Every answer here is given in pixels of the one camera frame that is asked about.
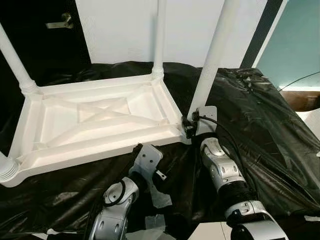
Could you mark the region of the black plastic sheet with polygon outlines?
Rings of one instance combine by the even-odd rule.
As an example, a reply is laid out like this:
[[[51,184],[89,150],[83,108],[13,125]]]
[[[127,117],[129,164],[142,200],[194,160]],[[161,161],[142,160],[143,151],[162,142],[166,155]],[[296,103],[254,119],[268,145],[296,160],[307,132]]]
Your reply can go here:
[[[221,68],[207,102],[218,107],[222,144],[237,148],[247,182],[289,237],[318,233],[319,225],[305,217],[320,214],[320,142],[278,89],[256,68]],[[158,147],[158,169],[167,178],[155,184],[173,203],[157,209],[143,194],[130,212],[130,231],[141,230],[147,217],[163,215],[167,233],[187,240],[198,224],[224,221],[198,148],[181,142]],[[0,185],[0,240],[49,230],[55,240],[86,240],[101,210],[99,197],[127,174],[137,154],[38,174],[16,187]]]

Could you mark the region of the brown wooden table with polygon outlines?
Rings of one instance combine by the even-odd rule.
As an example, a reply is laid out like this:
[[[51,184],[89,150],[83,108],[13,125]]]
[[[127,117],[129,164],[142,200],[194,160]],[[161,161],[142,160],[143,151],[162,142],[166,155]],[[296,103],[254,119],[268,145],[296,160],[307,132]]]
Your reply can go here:
[[[286,103],[295,112],[309,112],[320,108],[320,91],[281,91]]]

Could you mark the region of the teal glass panel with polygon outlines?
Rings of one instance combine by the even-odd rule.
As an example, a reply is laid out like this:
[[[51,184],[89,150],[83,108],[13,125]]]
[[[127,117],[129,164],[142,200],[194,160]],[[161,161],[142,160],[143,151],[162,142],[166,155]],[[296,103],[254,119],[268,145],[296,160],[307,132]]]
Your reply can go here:
[[[287,0],[257,68],[279,90],[320,87],[320,0]]]

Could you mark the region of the black door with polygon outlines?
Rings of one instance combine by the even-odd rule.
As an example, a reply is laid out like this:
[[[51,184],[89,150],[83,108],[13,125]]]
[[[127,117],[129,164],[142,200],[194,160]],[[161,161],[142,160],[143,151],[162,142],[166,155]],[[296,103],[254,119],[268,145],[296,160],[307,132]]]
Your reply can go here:
[[[48,29],[70,13],[73,29]],[[91,64],[77,0],[0,0],[0,23],[28,71]]]

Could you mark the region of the dark door frame post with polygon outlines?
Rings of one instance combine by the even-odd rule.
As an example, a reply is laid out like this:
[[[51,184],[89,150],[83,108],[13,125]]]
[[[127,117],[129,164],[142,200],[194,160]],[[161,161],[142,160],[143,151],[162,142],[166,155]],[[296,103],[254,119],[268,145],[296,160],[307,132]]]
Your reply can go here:
[[[266,0],[240,68],[256,68],[288,0]]]

